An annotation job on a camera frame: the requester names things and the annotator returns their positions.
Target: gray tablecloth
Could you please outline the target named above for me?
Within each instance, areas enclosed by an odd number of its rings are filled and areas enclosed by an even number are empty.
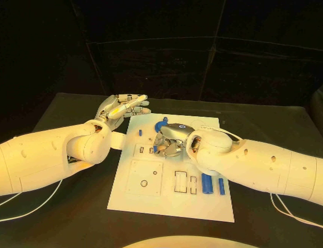
[[[58,94],[35,131],[92,119],[105,96]],[[242,138],[272,143],[323,158],[323,137],[301,107],[150,99],[154,113],[218,117],[220,128]],[[127,132],[128,119],[118,127]],[[280,214],[269,194],[229,183],[235,223],[107,210],[121,151],[62,182],[53,198],[27,217],[0,223],[0,247],[121,247],[140,240],[196,235],[259,247],[323,247],[323,229]],[[0,207],[0,218],[29,212],[56,184],[23,193]],[[294,215],[323,224],[323,207],[282,197]]]

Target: robotic hand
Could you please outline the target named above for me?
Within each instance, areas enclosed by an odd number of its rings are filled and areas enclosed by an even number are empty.
[[[241,139],[229,132],[182,124],[160,128],[154,153],[179,156],[182,150],[207,175],[222,174],[232,182],[274,194],[290,195],[323,205],[323,159],[275,145]]]
[[[102,162],[121,149],[112,132],[124,117],[148,114],[146,95],[109,96],[85,124],[14,137],[0,144],[0,195],[35,190]]]

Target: blue component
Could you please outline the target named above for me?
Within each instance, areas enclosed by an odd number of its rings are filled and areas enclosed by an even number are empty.
[[[163,121],[160,121],[160,122],[156,123],[156,127],[154,127],[156,132],[158,132],[161,126],[166,126],[166,125],[167,125],[167,117],[163,118]]]
[[[200,184],[203,194],[213,194],[212,177],[203,173],[200,174]]]
[[[219,178],[219,194],[225,195],[223,178]]]

